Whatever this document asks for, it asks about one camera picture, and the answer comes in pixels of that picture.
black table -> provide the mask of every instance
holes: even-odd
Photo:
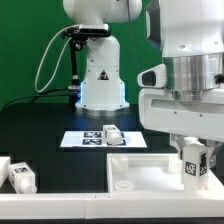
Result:
[[[102,131],[114,124],[121,131],[141,131],[147,148],[60,148],[64,132]],[[144,130],[138,107],[114,117],[91,117],[72,111],[67,104],[14,104],[0,113],[0,156],[10,156],[12,163],[26,162],[36,174],[38,193],[107,192],[107,153],[172,153],[169,135]],[[218,157],[220,180],[224,176],[224,155]],[[6,181],[0,193],[14,193]],[[167,223],[224,223],[222,219],[169,219]],[[102,220],[42,221],[43,223],[104,223]],[[165,220],[107,220],[107,223],[164,223]],[[21,223],[40,223],[21,221]]]

green backdrop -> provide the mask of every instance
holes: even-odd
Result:
[[[143,0],[140,17],[132,23],[133,37],[140,72],[161,62],[161,52],[146,40],[145,7]],[[34,80],[45,48],[51,38],[73,22],[66,16],[62,0],[1,0],[0,7],[0,108],[11,99],[34,95]],[[113,35],[121,45],[120,76],[127,84],[127,101],[138,102],[140,88],[138,71],[133,56],[129,24],[110,24]],[[51,76],[64,41],[58,38],[48,55],[41,73],[40,86]],[[78,53],[78,69],[85,73],[85,50]],[[69,50],[65,52],[55,81],[50,88],[70,84]],[[44,99],[38,102],[67,102],[65,98]]]

white paper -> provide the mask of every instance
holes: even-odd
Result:
[[[120,145],[108,145],[101,131],[66,131],[61,147],[124,147],[147,148],[141,132],[121,132]]]

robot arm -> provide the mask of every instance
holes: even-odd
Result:
[[[147,7],[147,38],[162,50],[163,64],[138,76],[140,120],[171,133],[186,189],[206,186],[224,142],[223,9],[224,0],[152,0]]]
[[[135,20],[142,9],[141,0],[128,0]],[[76,24],[124,23],[129,21],[127,0],[63,0],[67,15]]]
[[[84,41],[87,68],[76,107],[94,115],[109,115],[129,107],[119,77],[120,45],[116,38],[106,35],[109,27],[105,23],[136,19],[141,12],[141,0],[63,0],[63,5],[68,16],[79,24],[77,32],[81,35],[87,32],[90,37]]]

metal cylinder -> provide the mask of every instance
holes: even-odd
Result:
[[[203,91],[217,88],[216,76],[223,73],[223,53],[163,58],[167,68],[166,88],[173,99],[201,101]]]

